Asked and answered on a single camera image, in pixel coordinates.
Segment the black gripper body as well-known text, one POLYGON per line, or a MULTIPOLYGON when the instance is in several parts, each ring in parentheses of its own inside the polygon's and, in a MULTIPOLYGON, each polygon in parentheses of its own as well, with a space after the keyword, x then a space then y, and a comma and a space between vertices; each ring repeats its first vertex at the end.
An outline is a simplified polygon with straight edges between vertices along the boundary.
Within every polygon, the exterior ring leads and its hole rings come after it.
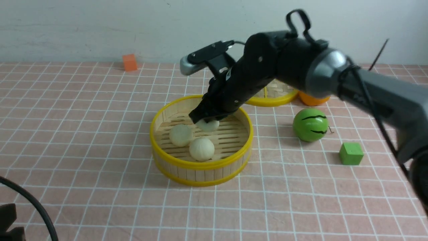
POLYGON ((274 79, 292 85, 293 78, 283 56, 291 39, 290 32, 260 32, 250 36, 242 57, 229 70, 211 79, 202 101, 189 113, 192 122, 224 119, 274 79))

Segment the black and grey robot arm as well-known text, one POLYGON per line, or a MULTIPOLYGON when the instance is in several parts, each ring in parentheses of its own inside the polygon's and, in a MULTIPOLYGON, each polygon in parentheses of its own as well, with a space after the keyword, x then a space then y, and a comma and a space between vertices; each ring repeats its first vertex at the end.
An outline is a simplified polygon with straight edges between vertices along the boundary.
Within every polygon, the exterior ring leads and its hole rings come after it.
POLYGON ((219 41, 181 59, 182 75, 205 67, 214 75, 189 114, 192 122, 224 119, 274 79, 312 97, 335 95, 375 118, 427 210, 427 88, 364 70, 326 41, 298 38, 286 30, 253 34, 238 61, 227 54, 235 43, 219 41))

